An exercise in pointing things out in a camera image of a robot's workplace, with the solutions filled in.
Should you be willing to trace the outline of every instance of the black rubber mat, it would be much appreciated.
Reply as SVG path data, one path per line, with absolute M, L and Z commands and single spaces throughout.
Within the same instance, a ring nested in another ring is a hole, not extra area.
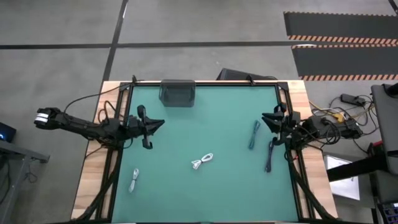
M 284 12 L 291 40 L 397 44 L 398 17 L 368 14 Z
M 345 44 L 293 46 L 298 75 L 306 81 L 398 79 L 398 46 Z

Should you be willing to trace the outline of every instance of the black metal frame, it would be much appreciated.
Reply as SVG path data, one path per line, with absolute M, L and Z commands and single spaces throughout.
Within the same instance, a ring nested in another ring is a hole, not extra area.
M 196 84 L 197 86 L 274 86 L 275 87 L 275 93 L 276 93 L 276 97 L 277 97 L 277 102 L 280 103 L 282 102 L 281 99 L 281 95 L 280 95 L 280 91 L 284 91 L 285 97 L 286 97 L 286 102 L 288 105 L 288 111 L 289 113 L 292 112 L 292 102 L 290 101 L 290 93 L 289 93 L 289 88 L 288 88 L 288 84 L 287 82 L 229 82 L 229 81 L 223 81 L 223 82 L 217 82 L 217 81 L 210 81 L 210 82 L 198 82 Z M 130 111 L 130 105 L 131 105 L 131 98 L 132 98 L 132 94 L 134 91 L 134 86 L 160 86 L 160 82 L 157 83 L 151 83 L 151 82 L 137 82 L 137 83 L 132 83 L 132 85 L 127 86 L 128 89 L 128 95 L 127 95 L 127 105 L 126 105 L 126 110 L 125 110 L 125 114 L 129 114 Z M 120 112 L 120 108 L 121 108 L 121 103 L 123 100 L 123 96 L 124 96 L 124 92 L 126 89 L 120 89 L 119 90 L 119 95 L 118 95 L 118 101 L 116 103 L 116 112 L 115 112 L 115 117 L 117 117 L 117 115 Z M 123 123 L 126 124 L 127 122 L 127 116 L 124 117 L 124 121 Z M 107 176 L 109 175 L 109 169 L 110 166 L 107 166 L 107 164 L 110 164 L 110 161 L 112 159 L 112 151 L 109 150 L 106 160 L 105 160 L 105 168 L 104 168 L 104 173 L 103 173 L 103 182 L 101 184 L 101 188 L 104 186 L 104 183 L 107 181 Z M 111 190 L 111 199 L 109 201 L 109 210 L 108 210 L 108 214 L 107 217 L 104 219 L 101 217 L 102 214 L 102 208 L 103 208 L 103 203 L 104 203 L 104 198 L 102 198 L 101 200 L 101 204 L 100 206 L 97 208 L 97 213 L 95 216 L 94 220 L 99 220 L 103 223 L 107 223 L 110 222 L 112 219 L 112 214 L 113 214 L 113 209 L 114 209 L 114 201 L 116 198 L 116 190 L 117 190 L 117 186 L 118 186 L 118 178 L 119 178 L 119 172 L 120 172 L 120 167 L 121 167 L 121 159 L 123 156 L 123 145 L 120 145 L 118 147 L 118 156 L 116 158 L 116 164 L 114 167 L 114 174 L 115 174 L 115 178 L 112 184 L 112 190 Z M 301 158 L 298 160 L 298 163 L 300 165 L 300 175 L 303 177 L 303 179 L 306 181 L 306 184 L 308 184 L 308 180 L 307 180 L 307 174 L 305 172 L 304 169 L 304 163 L 303 163 L 303 158 L 302 158 L 302 154 L 298 153 L 298 157 Z M 294 199 L 295 199 L 295 204 L 296 204 L 296 210 L 297 210 L 297 216 L 298 219 L 301 220 L 303 218 L 303 214 L 302 214 L 302 205 L 300 202 L 300 195 L 299 195 L 299 190 L 297 187 L 297 183 L 294 180 L 294 177 L 292 175 L 291 169 L 294 169 L 290 163 L 289 164 L 289 170 L 290 170 L 290 179 L 292 182 L 292 190 L 293 190 L 293 195 L 294 195 Z M 307 201 L 307 206 L 308 206 L 308 211 L 312 211 L 313 212 L 313 208 L 312 206 L 309 204 L 309 202 Z M 69 223 L 86 223 L 89 220 L 72 220 Z

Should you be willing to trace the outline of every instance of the green table surface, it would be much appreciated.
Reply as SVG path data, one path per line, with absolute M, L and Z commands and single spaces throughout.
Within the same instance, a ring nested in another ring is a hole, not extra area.
M 261 113 L 277 105 L 274 86 L 197 86 L 192 108 L 166 108 L 159 87 L 135 86 L 130 114 L 139 105 L 165 124 L 151 137 L 152 150 L 137 138 L 123 151 L 113 223 L 298 220 L 284 146 L 275 147 L 272 172 L 264 172 L 274 135 Z M 249 150 L 255 120 L 261 126 Z M 192 168 L 210 152 L 211 161 Z

